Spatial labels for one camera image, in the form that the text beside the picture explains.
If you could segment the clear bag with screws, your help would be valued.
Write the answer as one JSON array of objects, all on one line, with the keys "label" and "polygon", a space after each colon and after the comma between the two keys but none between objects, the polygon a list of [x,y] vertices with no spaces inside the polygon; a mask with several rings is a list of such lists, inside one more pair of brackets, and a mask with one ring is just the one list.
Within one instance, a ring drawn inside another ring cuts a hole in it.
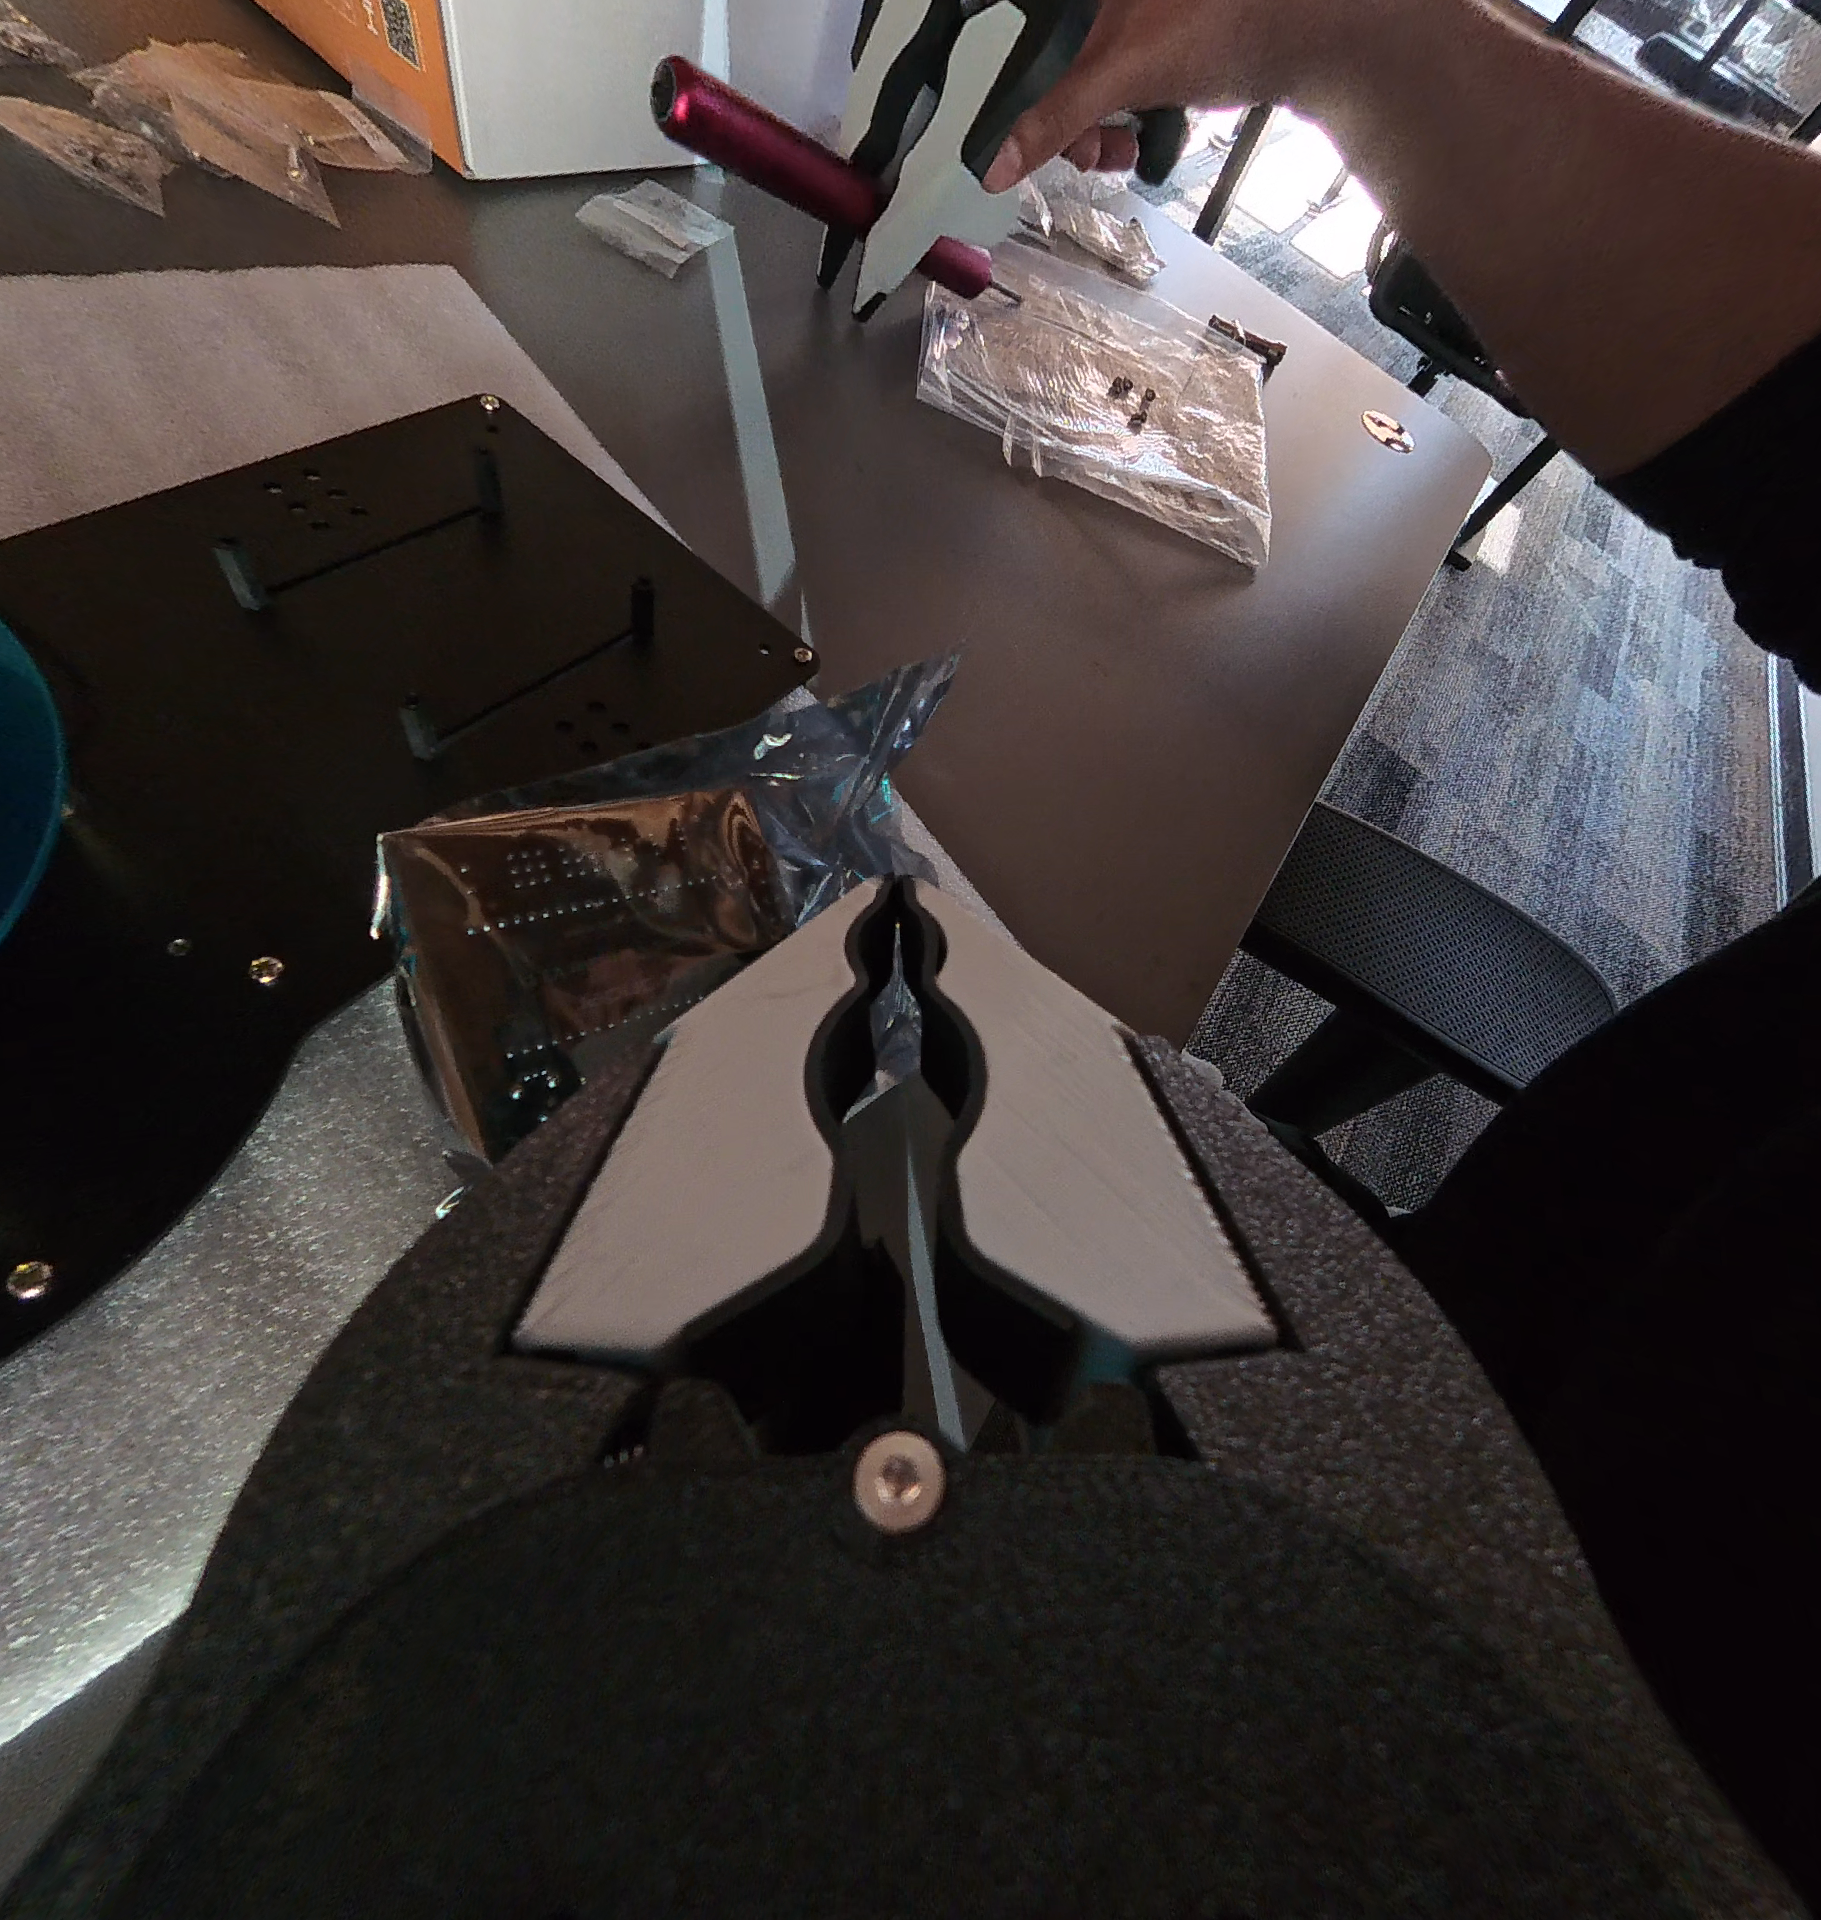
[{"label": "clear bag with screws", "polygon": [[1020,303],[930,284],[918,399],[1253,571],[1268,560],[1264,376],[1181,310],[1032,280]]}]

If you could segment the small labelled plastic bag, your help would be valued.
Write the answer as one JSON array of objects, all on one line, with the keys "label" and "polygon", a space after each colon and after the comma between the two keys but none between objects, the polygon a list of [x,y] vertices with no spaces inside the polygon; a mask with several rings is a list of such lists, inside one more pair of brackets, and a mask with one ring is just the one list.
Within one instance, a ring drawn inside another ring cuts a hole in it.
[{"label": "small labelled plastic bag", "polygon": [[589,196],[576,221],[611,251],[662,278],[678,277],[685,264],[732,238],[730,222],[656,180]]}]

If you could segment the person's right forearm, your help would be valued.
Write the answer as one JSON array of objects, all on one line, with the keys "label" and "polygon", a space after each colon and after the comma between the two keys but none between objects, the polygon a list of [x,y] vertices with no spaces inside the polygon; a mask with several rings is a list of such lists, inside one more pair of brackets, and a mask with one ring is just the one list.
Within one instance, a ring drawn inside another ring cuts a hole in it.
[{"label": "person's right forearm", "polygon": [[1264,85],[1323,124],[1523,404],[1595,475],[1821,333],[1821,156],[1488,5],[1294,5]]}]

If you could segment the silver foil bag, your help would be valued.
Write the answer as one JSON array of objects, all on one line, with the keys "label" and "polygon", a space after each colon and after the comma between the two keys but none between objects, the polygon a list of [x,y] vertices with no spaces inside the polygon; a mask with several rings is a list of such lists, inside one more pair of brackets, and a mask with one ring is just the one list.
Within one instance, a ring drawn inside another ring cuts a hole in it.
[{"label": "silver foil bag", "polygon": [[799,695],[381,836],[373,933],[455,1149],[499,1159],[859,883],[933,877],[892,771],[958,664]]}]

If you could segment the person's black clothing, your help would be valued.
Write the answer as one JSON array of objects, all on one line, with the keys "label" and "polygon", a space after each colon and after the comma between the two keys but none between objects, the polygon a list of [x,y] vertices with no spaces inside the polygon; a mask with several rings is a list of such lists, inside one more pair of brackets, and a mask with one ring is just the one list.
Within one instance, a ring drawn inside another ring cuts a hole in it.
[{"label": "person's black clothing", "polygon": [[1821,1916],[1821,877],[1564,1053],[1387,1236]]}]

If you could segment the person's right hand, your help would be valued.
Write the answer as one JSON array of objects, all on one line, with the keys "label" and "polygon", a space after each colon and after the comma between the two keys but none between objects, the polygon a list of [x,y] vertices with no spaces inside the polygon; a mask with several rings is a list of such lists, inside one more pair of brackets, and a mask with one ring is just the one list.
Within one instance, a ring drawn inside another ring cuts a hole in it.
[{"label": "person's right hand", "polygon": [[1140,140],[1123,113],[1280,100],[1342,37],[1345,5],[1103,1],[1067,72],[1024,110],[996,149],[996,195],[1067,156],[1082,172],[1126,172]]}]

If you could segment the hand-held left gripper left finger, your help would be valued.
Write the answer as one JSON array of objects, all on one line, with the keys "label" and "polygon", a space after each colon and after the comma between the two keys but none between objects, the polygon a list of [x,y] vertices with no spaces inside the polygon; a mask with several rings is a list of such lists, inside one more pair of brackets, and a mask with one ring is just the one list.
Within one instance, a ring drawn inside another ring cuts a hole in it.
[{"label": "hand-held left gripper left finger", "polygon": [[675,1020],[512,1333],[523,1355],[672,1357],[822,1235],[832,1151],[805,1053],[857,985],[855,886]]}]

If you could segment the black office chair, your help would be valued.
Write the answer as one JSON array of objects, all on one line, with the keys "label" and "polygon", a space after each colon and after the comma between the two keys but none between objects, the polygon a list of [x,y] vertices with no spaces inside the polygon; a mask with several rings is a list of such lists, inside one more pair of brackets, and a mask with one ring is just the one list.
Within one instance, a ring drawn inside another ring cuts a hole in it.
[{"label": "black office chair", "polygon": [[1618,1014],[1606,981],[1531,915],[1327,804],[1311,805],[1239,945],[1332,1005],[1249,1107],[1375,1225],[1386,1209],[1320,1134],[1435,1073],[1506,1103]]}]

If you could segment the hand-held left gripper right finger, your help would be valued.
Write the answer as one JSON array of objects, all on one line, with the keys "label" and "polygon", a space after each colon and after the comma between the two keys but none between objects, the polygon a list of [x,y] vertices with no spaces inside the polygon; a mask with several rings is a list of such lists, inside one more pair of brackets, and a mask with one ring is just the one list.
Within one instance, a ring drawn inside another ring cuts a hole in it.
[{"label": "hand-held left gripper right finger", "polygon": [[920,1073],[950,1129],[933,1282],[953,1355],[1232,1355],[1277,1326],[1121,1026],[903,885]]}]

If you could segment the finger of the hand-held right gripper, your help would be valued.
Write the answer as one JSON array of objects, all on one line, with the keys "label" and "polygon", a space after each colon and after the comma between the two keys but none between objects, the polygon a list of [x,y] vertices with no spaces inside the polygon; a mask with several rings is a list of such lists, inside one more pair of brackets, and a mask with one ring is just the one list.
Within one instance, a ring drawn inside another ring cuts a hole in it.
[{"label": "finger of the hand-held right gripper", "polygon": [[[842,110],[844,161],[878,187],[895,181],[892,166],[914,156],[930,113],[918,102],[936,96],[949,59],[946,1],[866,1],[852,40],[852,79]],[[918,264],[938,245],[936,218],[944,211],[938,180],[914,180],[907,195],[882,215],[871,232],[881,264],[866,264],[860,289],[889,289],[897,268]]]},{"label": "finger of the hand-held right gripper", "polygon": [[912,269],[923,269],[930,253],[939,256],[939,283],[961,299],[994,284],[989,247],[1016,225],[1016,193],[988,195],[963,165],[961,141],[972,115],[968,87],[946,83],[863,238],[855,319],[866,322]]}]

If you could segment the orange and white cardboard box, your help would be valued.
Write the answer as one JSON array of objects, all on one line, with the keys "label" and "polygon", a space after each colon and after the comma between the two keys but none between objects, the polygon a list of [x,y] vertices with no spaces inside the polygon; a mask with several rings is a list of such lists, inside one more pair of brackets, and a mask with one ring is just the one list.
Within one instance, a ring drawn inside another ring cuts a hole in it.
[{"label": "orange and white cardboard box", "polygon": [[649,83],[678,53],[805,104],[825,5],[265,1],[358,102],[467,180],[693,170]]}]

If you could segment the white foam sheet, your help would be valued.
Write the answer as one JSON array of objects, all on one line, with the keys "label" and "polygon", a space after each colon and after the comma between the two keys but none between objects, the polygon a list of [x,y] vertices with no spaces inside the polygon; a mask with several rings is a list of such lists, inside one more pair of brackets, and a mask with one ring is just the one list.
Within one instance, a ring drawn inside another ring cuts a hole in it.
[{"label": "white foam sheet", "polygon": [[[0,539],[481,391],[656,509],[453,268],[0,277]],[[177,1615],[299,1378],[442,1190],[367,988],[181,1224],[0,1363],[0,1748]]]}]

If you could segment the red electric screwdriver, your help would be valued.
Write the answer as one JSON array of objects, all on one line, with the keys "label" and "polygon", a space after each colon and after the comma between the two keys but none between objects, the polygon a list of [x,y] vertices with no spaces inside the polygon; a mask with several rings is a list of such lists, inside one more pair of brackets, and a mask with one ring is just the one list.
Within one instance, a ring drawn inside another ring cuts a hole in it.
[{"label": "red electric screwdriver", "polygon": [[[936,100],[946,83],[963,83],[976,110],[1021,25],[1021,12],[1011,6],[975,18],[949,49]],[[825,222],[826,251],[817,271],[822,286],[836,283],[851,249],[874,228],[897,187],[897,180],[878,187],[812,134],[678,56],[658,61],[651,110],[671,141]],[[930,253],[918,271],[942,284],[938,259],[938,253]]]}]

